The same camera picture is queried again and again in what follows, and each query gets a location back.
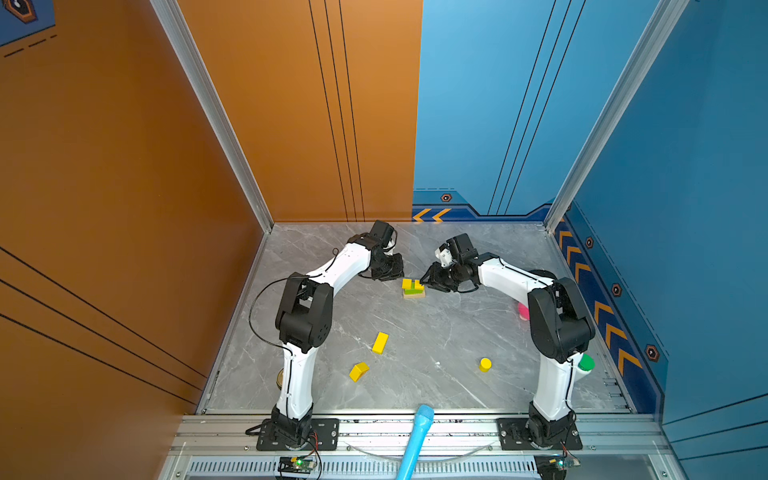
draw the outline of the green cap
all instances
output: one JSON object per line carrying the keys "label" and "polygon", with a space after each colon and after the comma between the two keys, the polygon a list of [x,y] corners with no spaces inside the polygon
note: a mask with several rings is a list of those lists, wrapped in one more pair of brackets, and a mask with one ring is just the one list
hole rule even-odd
{"label": "green cap", "polygon": [[591,372],[594,368],[594,359],[585,353],[584,356],[581,357],[581,361],[578,363],[578,368],[584,370],[585,372]]}

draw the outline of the yellow rectangular block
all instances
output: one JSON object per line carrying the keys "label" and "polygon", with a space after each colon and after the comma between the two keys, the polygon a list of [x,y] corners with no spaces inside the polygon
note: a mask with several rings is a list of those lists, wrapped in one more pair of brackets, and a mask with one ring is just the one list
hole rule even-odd
{"label": "yellow rectangular block", "polygon": [[357,383],[358,380],[360,380],[360,377],[363,375],[363,373],[370,370],[370,368],[366,365],[365,362],[360,362],[354,367],[352,367],[352,372],[349,372],[349,377],[352,379],[354,383]]}
{"label": "yellow rectangular block", "polygon": [[376,337],[376,341],[373,343],[373,352],[378,353],[379,355],[384,353],[384,345],[386,345],[388,338],[389,335],[379,332],[379,336]]}

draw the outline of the hexagonal logo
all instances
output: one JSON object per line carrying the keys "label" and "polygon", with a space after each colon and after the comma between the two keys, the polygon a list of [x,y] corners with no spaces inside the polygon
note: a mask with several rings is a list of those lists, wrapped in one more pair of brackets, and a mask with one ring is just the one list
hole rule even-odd
{"label": "hexagonal logo", "polygon": [[645,347],[645,356],[648,357],[651,362],[658,362],[659,358],[661,358],[659,349],[656,348],[655,345],[648,345]]}
{"label": "hexagonal logo", "polygon": [[24,23],[38,19],[32,0],[2,0],[2,4],[6,10]]}

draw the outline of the blue handle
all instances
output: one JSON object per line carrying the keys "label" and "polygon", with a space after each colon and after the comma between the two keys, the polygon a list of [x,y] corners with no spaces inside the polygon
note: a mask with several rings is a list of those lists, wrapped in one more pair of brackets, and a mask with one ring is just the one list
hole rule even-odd
{"label": "blue handle", "polygon": [[416,411],[416,417],[413,419],[413,431],[408,440],[406,453],[402,456],[400,470],[397,472],[397,480],[409,480],[416,468],[416,462],[419,460],[419,453],[422,451],[424,438],[427,436],[429,427],[432,426],[432,420],[435,419],[435,410],[432,407],[422,405]]}

